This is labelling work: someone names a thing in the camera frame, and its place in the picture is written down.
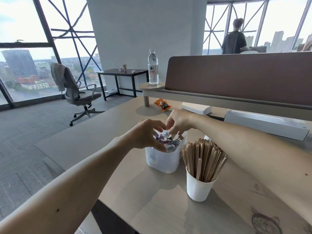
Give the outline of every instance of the city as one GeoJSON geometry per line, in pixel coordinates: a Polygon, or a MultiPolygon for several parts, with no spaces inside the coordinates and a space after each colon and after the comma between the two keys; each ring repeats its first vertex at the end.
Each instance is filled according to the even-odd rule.
{"type": "MultiPolygon", "coordinates": [[[[265,42],[261,46],[267,47],[267,52],[289,52],[295,51],[299,45],[303,45],[303,38],[298,38],[296,44],[294,46],[294,50],[291,50],[291,44],[294,40],[294,36],[288,37],[283,40],[284,31],[276,31],[273,37],[272,42],[265,42]]],[[[248,47],[252,46],[254,36],[246,36],[246,43],[248,47]]],[[[312,41],[312,34],[310,34],[306,40],[306,42],[312,41]]],[[[208,49],[202,50],[203,55],[208,54],[208,49]]],[[[222,54],[222,49],[209,49],[209,55],[220,55],[222,54]]]]}
{"type": "MultiPolygon", "coordinates": [[[[0,79],[15,102],[60,94],[50,70],[50,63],[57,62],[55,56],[33,60],[29,50],[25,49],[5,50],[2,55],[5,62],[0,61],[0,79]]],[[[99,54],[96,53],[93,58],[102,67],[99,54]]],[[[88,60],[89,57],[81,57],[83,68],[88,60]]],[[[75,79],[79,78],[82,70],[78,57],[62,58],[61,62],[70,69],[75,79]]],[[[98,83],[97,71],[95,63],[90,61],[85,70],[87,84],[98,83]]],[[[5,103],[4,96],[0,94],[0,104],[5,103]]]]}

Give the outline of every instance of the brown fabric panel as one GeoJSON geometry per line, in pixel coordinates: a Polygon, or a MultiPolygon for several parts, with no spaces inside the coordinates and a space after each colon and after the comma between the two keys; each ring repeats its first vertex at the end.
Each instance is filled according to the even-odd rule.
{"type": "Polygon", "coordinates": [[[312,106],[312,52],[171,57],[165,89],[312,106]]]}

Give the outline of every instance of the water bottle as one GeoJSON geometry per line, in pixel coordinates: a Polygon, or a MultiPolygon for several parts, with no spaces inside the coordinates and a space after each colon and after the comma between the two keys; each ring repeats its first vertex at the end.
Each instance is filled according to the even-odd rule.
{"type": "Polygon", "coordinates": [[[149,81],[150,84],[158,84],[159,83],[159,74],[158,74],[158,58],[155,54],[154,49],[150,49],[150,55],[148,59],[149,66],[149,81]]]}

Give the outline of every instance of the hand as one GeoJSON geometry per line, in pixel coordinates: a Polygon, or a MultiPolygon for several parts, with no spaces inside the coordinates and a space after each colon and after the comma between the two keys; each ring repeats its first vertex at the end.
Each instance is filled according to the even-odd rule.
{"type": "Polygon", "coordinates": [[[183,110],[173,110],[166,122],[167,130],[169,130],[168,133],[182,135],[184,131],[193,128],[193,118],[195,116],[195,113],[183,110]]]}
{"type": "Polygon", "coordinates": [[[163,129],[166,130],[166,125],[162,121],[141,120],[135,127],[125,133],[124,137],[134,148],[154,147],[159,151],[167,152],[166,147],[154,139],[153,134],[156,133],[154,129],[162,132],[163,129]]]}

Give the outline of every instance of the bottle label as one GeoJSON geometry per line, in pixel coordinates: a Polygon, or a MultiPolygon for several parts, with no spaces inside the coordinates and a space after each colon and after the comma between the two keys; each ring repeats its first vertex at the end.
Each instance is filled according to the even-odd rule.
{"type": "Polygon", "coordinates": [[[150,76],[158,75],[158,65],[149,65],[149,75],[150,76]]]}

